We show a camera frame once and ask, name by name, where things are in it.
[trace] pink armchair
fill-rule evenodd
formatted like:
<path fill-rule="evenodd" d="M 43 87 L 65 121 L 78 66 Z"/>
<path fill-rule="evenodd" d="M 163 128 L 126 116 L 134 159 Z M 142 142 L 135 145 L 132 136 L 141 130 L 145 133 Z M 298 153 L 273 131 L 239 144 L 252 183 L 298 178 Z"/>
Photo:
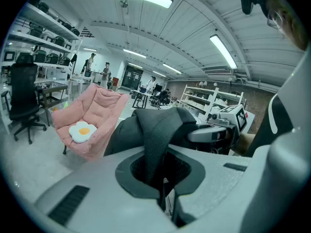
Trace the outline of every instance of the pink armchair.
<path fill-rule="evenodd" d="M 92 83 L 69 107 L 53 112 L 56 132 L 65 144 L 63 154 L 69 147 L 87 160 L 103 156 L 128 98 L 128 95 Z M 97 128 L 84 143 L 75 143 L 69 134 L 70 126 L 78 121 L 85 121 Z"/>

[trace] brick wall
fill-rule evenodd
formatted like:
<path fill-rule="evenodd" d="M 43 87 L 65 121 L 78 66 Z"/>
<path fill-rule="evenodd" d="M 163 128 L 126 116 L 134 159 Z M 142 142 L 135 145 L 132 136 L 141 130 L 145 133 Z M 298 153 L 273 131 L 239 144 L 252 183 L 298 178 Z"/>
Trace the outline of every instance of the brick wall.
<path fill-rule="evenodd" d="M 173 97 L 181 99 L 181 96 L 184 92 L 186 85 L 195 87 L 197 83 L 198 82 L 168 82 L 167 88 L 169 88 L 170 92 L 172 93 L 171 95 Z M 255 114 L 255 119 L 249 130 L 249 133 L 256 133 L 263 119 L 265 109 L 268 106 L 270 99 L 274 96 L 274 93 L 235 84 L 229 86 L 225 83 L 218 83 L 217 87 L 219 88 L 220 91 L 228 93 L 235 91 L 241 94 L 242 92 L 244 92 L 243 97 L 247 99 L 246 100 L 246 104 L 248 105 L 247 110 Z M 212 88 L 214 88 L 213 84 L 207 84 L 206 89 Z"/>

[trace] office chair backrest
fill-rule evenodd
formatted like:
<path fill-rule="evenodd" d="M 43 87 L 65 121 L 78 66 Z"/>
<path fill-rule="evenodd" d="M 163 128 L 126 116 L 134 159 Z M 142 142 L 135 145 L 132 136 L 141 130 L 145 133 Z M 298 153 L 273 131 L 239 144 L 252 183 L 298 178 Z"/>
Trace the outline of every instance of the office chair backrest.
<path fill-rule="evenodd" d="M 34 83 L 38 66 L 31 58 L 18 57 L 11 66 L 12 106 L 37 104 Z"/>

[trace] black office chair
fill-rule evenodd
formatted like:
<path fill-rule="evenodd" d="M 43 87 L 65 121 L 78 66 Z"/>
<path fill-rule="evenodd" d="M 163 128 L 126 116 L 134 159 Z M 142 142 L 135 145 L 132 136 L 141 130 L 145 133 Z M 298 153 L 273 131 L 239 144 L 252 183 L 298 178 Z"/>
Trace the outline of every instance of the black office chair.
<path fill-rule="evenodd" d="M 39 121 L 36 113 L 39 111 L 39 105 L 35 97 L 35 77 L 38 66 L 34 64 L 34 58 L 31 55 L 19 56 L 16 63 L 11 66 L 12 77 L 12 100 L 11 110 L 5 94 L 5 103 L 9 111 L 9 117 L 12 121 L 20 121 L 21 127 L 14 133 L 14 139 L 17 141 L 17 134 L 22 130 L 28 130 L 28 142 L 32 144 L 30 139 L 30 127 L 41 126 L 43 131 L 47 127 Z"/>

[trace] fried egg pillow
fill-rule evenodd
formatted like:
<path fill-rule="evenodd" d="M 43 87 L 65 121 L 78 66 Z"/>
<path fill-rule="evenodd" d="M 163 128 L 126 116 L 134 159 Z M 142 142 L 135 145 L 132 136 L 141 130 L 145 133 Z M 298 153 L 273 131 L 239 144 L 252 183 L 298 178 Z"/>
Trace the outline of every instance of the fried egg pillow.
<path fill-rule="evenodd" d="M 69 128 L 69 134 L 76 143 L 86 142 L 97 130 L 93 124 L 87 122 L 77 122 Z"/>

